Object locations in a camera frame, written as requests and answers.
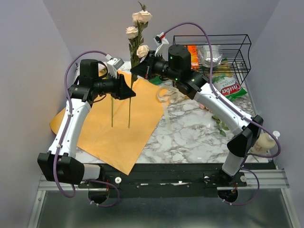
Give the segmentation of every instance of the white rose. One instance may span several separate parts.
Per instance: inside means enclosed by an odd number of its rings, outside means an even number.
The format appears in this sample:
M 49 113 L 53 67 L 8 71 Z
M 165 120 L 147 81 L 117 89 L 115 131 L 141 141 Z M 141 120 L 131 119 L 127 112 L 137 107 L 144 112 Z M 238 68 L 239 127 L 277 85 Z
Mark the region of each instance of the white rose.
M 138 13 L 134 13 L 134 14 L 132 14 L 132 18 L 133 18 L 133 23 L 137 23 L 137 21 L 138 21 Z
M 128 39 L 133 39 L 138 35 L 138 29 L 135 28 L 134 26 L 127 27 L 127 30 L 125 32 L 128 36 Z
M 138 13 L 138 21 L 141 23 L 147 23 L 151 19 L 152 15 L 148 11 L 140 11 Z
M 145 57 L 148 54 L 148 52 L 149 52 L 148 45 L 140 45 L 137 49 L 136 54 L 139 58 L 142 58 Z

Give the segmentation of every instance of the white wall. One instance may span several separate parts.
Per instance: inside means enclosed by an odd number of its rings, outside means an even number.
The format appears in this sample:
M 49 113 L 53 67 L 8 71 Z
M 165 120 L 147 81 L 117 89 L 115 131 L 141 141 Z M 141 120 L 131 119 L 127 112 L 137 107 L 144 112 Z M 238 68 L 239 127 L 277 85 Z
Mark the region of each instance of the white wall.
M 132 13 L 140 11 L 136 0 L 43 0 L 72 56 L 99 49 L 129 59 L 125 28 Z M 209 34 L 249 33 L 255 41 L 279 0 L 141 0 L 153 18 L 144 32 L 145 43 L 155 49 L 153 37 L 185 21 L 197 22 Z M 198 34 L 193 26 L 172 34 Z
M 280 0 L 252 52 L 247 78 L 265 126 L 281 132 L 284 168 L 304 226 L 304 1 Z
M 0 226 L 28 224 L 71 56 L 42 0 L 0 7 Z

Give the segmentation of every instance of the yellow paper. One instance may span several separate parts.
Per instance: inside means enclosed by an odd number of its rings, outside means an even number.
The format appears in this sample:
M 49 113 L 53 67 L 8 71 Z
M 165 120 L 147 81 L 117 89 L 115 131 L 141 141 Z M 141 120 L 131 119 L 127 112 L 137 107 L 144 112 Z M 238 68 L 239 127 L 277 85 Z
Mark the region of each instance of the yellow paper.
M 125 75 L 130 86 L 131 75 L 120 73 Z M 111 96 L 107 95 L 103 101 L 93 104 L 82 127 L 78 147 L 128 175 L 163 115 L 162 104 L 157 99 L 158 89 L 144 79 L 134 83 L 136 97 L 132 97 L 131 101 L 130 128 L 129 99 L 114 100 L 113 128 Z M 50 123 L 54 133 L 59 130 L 64 111 Z

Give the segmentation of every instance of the black wire rack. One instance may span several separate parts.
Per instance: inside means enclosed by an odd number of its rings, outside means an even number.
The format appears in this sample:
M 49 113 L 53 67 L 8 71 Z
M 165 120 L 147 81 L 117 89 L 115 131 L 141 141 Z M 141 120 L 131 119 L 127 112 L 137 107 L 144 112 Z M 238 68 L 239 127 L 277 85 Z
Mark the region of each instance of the black wire rack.
M 249 51 L 252 43 L 249 35 L 209 35 L 208 37 L 212 45 L 219 45 L 219 51 L 222 55 L 222 64 L 229 66 L 229 68 L 214 67 L 214 72 L 219 74 L 231 73 L 240 84 L 243 84 L 251 70 Z M 185 46 L 195 45 L 197 50 L 201 48 L 201 46 L 208 45 L 206 36 L 204 35 L 174 35 L 173 44 L 182 44 Z M 208 77 L 209 68 L 204 67 L 201 64 L 200 57 L 198 59 L 199 66 L 194 69 Z

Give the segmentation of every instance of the small bottle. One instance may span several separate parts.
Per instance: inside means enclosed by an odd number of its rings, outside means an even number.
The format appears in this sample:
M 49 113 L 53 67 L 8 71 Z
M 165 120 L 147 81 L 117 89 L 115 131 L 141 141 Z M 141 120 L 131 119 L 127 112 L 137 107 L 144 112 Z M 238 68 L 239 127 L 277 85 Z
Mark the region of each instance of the small bottle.
M 274 131 L 273 135 L 278 138 L 280 137 L 280 132 Z M 268 150 L 276 145 L 275 143 L 275 140 L 268 133 L 262 133 L 260 134 L 260 137 L 257 139 L 253 147 L 251 147 L 249 152 L 256 154 L 265 154 Z

